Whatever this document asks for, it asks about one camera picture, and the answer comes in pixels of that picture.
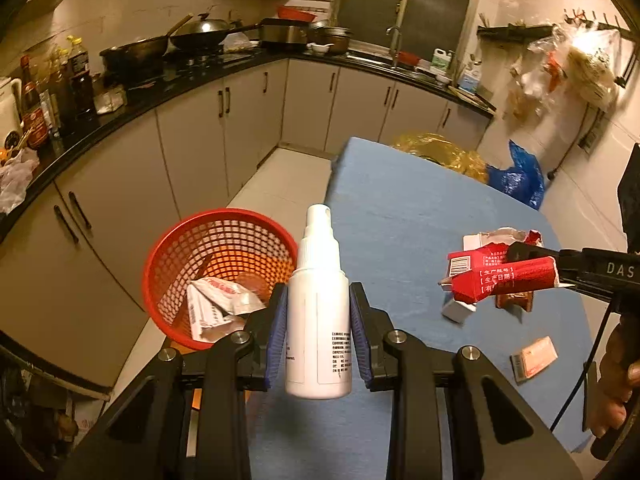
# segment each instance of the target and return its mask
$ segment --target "bottle label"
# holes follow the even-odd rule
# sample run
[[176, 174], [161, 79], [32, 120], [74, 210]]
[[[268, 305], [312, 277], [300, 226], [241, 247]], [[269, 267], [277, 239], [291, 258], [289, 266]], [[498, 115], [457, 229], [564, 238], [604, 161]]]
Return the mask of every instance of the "bottle label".
[[29, 132], [27, 142], [30, 148], [35, 149], [47, 140], [47, 123], [44, 120], [44, 113], [40, 106], [25, 115], [24, 129]]
[[[299, 327], [305, 326], [306, 305], [304, 308], [289, 310], [287, 322], [294, 322]], [[286, 342], [287, 381], [305, 382], [305, 330], [287, 329]]]
[[349, 305], [329, 309], [340, 296], [327, 291], [322, 304], [316, 305], [318, 316], [318, 382], [351, 383], [351, 330]]
[[80, 54], [76, 54], [69, 59], [69, 63], [71, 64], [71, 70], [74, 75], [86, 72], [89, 70], [89, 53], [81, 52]]

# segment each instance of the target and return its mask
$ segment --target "faucet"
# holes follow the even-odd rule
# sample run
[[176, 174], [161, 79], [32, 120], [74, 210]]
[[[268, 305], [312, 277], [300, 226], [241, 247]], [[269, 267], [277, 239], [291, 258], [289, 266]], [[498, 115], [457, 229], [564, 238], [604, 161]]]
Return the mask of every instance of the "faucet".
[[392, 30], [395, 30], [398, 33], [398, 40], [394, 42], [392, 39], [391, 40], [392, 46], [389, 47], [389, 54], [391, 58], [394, 60], [394, 68], [396, 68], [398, 66], [398, 53], [402, 48], [402, 30], [400, 30], [400, 27], [398, 27], [397, 25], [392, 25], [386, 30], [386, 34], [389, 36]]

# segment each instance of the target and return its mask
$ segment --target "wok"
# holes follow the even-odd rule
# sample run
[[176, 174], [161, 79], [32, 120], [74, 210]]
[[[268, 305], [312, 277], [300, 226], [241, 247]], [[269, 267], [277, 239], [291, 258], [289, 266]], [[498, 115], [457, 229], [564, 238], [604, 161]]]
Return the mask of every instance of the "wok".
[[126, 72], [136, 70], [149, 61], [161, 59], [166, 52], [169, 36], [187, 23], [193, 14], [187, 14], [170, 28], [164, 36], [135, 41], [123, 46], [112, 46], [101, 51], [105, 69], [110, 72]]
[[208, 20], [208, 14], [199, 14], [200, 21], [183, 25], [177, 33], [170, 38], [173, 46], [181, 50], [207, 50], [217, 47], [229, 34], [245, 32], [260, 28], [260, 23], [245, 27], [231, 26], [225, 20]]

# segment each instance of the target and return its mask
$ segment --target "metal screw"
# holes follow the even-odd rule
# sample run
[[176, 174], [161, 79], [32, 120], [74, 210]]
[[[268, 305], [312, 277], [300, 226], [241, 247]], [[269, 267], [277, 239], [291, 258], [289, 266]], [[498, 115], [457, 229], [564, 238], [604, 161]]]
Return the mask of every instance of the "metal screw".
[[480, 351], [475, 346], [465, 346], [462, 349], [462, 355], [470, 361], [475, 361], [480, 358]]
[[175, 359], [178, 352], [175, 351], [175, 348], [163, 348], [158, 352], [158, 359], [164, 362], [169, 362]]
[[231, 341], [236, 343], [237, 345], [241, 345], [242, 343], [246, 343], [249, 341], [249, 333], [244, 330], [237, 330], [231, 334]]
[[402, 330], [392, 330], [386, 336], [392, 343], [404, 343], [406, 341], [406, 334]]

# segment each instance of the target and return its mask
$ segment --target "blue plastic bag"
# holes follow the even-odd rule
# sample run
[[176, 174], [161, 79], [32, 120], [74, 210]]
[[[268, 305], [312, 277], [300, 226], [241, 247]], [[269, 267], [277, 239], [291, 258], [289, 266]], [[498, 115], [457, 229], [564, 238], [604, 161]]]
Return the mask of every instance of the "blue plastic bag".
[[533, 209], [540, 209], [545, 197], [545, 179], [538, 160], [512, 140], [509, 141], [509, 151], [514, 166], [499, 170], [488, 164], [487, 184]]

